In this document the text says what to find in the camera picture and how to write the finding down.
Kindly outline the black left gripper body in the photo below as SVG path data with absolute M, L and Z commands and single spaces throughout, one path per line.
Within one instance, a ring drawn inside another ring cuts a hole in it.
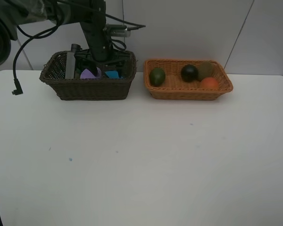
M 75 53 L 76 60 L 105 63 L 130 60 L 131 53 L 126 51 L 127 46 L 121 40 L 109 40 L 108 46 L 89 46 L 88 49 L 79 50 Z

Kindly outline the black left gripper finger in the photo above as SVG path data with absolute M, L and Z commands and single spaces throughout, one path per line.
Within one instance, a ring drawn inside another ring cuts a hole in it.
M 84 69 L 90 70 L 93 74 L 97 72 L 96 64 L 86 59 L 79 60 L 79 69 L 81 73 Z
M 117 72 L 119 78 L 128 78 L 130 76 L 130 61 L 122 60 L 118 63 Z

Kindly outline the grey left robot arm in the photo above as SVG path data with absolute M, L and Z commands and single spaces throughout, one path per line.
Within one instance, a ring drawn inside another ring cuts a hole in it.
M 128 22 L 123 25 L 107 25 L 106 19 L 119 19 L 106 14 L 103 0 L 28 0 L 16 3 L 14 0 L 0 0 L 0 65 L 10 55 L 11 41 L 17 40 L 16 28 L 22 24 L 51 20 L 53 28 L 30 36 L 29 40 L 45 38 L 64 24 L 79 23 L 89 46 L 90 61 L 117 64 L 126 60 L 124 50 L 113 47 L 114 30 L 127 30 Z

